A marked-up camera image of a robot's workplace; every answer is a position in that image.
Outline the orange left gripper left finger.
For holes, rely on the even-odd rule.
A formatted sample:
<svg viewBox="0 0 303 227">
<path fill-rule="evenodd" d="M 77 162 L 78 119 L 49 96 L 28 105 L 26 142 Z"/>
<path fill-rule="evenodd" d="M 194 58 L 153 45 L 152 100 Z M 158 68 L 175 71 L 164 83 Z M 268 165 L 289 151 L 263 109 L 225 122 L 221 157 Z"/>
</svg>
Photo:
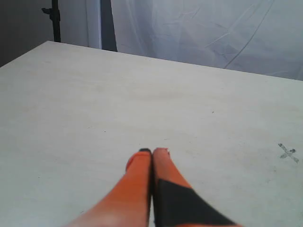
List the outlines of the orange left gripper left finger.
<svg viewBox="0 0 303 227">
<path fill-rule="evenodd" d="M 142 148 L 128 160 L 125 174 L 94 207 L 68 227 L 147 227 L 152 181 L 152 153 Z"/>
</svg>

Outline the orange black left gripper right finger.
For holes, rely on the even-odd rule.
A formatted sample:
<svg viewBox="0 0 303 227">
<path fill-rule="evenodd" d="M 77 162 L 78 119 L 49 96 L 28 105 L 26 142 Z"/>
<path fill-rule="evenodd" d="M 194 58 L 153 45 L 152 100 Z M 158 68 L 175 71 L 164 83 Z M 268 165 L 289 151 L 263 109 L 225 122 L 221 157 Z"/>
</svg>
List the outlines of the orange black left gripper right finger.
<svg viewBox="0 0 303 227">
<path fill-rule="evenodd" d="M 176 168 L 167 148 L 152 154 L 157 227 L 239 227 L 204 201 Z"/>
</svg>

